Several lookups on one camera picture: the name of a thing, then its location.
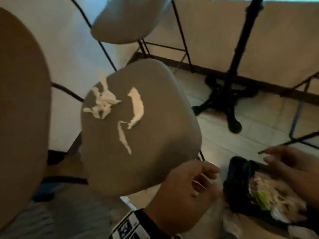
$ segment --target white wall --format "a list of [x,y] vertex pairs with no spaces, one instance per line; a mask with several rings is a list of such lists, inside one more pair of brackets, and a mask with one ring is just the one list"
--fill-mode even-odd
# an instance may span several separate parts
[[[92,23],[106,0],[77,0]],[[44,52],[51,80],[84,97],[109,75],[109,64],[70,0],[0,0],[0,7],[16,15],[33,33]],[[104,45],[115,66],[125,66],[137,44]],[[81,131],[80,102],[52,88],[50,149],[67,151]]]
[[[196,65],[226,72],[245,20],[248,1],[176,0]],[[172,7],[147,41],[183,48]],[[160,55],[172,54],[163,52]],[[292,87],[319,70],[319,3],[265,2],[257,17],[238,74]],[[314,80],[310,91],[319,94]]]

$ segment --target tile floor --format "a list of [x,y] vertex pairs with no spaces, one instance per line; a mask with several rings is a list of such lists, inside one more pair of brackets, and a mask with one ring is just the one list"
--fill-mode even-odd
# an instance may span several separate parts
[[[204,76],[178,70],[175,77],[190,106],[202,104],[208,98],[211,90],[206,86]],[[264,155],[259,156],[258,151],[288,141],[288,132],[297,104],[296,100],[281,98],[278,95],[265,92],[260,92],[254,98],[240,100],[235,109],[236,117],[243,126],[240,134],[229,132],[224,114],[206,111],[199,115],[197,120],[203,137],[202,152],[207,161],[222,169],[221,180],[224,180],[227,176],[227,168],[231,157],[239,155],[246,159],[263,162]],[[319,128],[318,116],[319,107],[305,104],[295,136],[317,131]],[[319,139],[313,139],[311,142],[319,144]],[[319,151],[316,149],[303,144],[294,146],[319,156]],[[143,208],[153,198],[158,188],[159,186],[156,186],[128,197],[137,208]],[[207,218],[210,218],[210,224],[205,224]],[[255,238],[257,235],[252,231],[258,233],[258,238],[279,237],[261,229],[247,217],[241,217],[241,220],[245,224],[244,238]],[[214,238],[211,233],[205,234],[203,232],[205,231],[203,230],[204,225],[208,226],[210,231],[217,228],[216,225],[213,225],[216,220],[213,221],[211,216],[205,215],[200,221],[200,225],[197,225],[185,237]]]

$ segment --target gray chair seat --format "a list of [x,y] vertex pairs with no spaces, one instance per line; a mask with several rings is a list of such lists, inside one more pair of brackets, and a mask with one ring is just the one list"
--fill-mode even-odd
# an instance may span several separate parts
[[159,23],[171,0],[110,0],[94,21],[92,36],[110,44],[145,38]]
[[31,199],[47,161],[51,82],[39,45],[0,8],[0,229]]
[[[121,103],[105,120],[82,112],[81,159],[89,185],[109,196],[123,196],[161,183],[181,163],[197,159],[202,137],[198,122],[171,71],[162,62],[139,60],[107,78],[109,90]],[[102,85],[96,85],[102,91]],[[127,94],[134,86],[145,113],[131,129],[122,124],[132,149],[129,155],[119,141],[117,122],[133,117]],[[93,107],[89,92],[82,108]]]

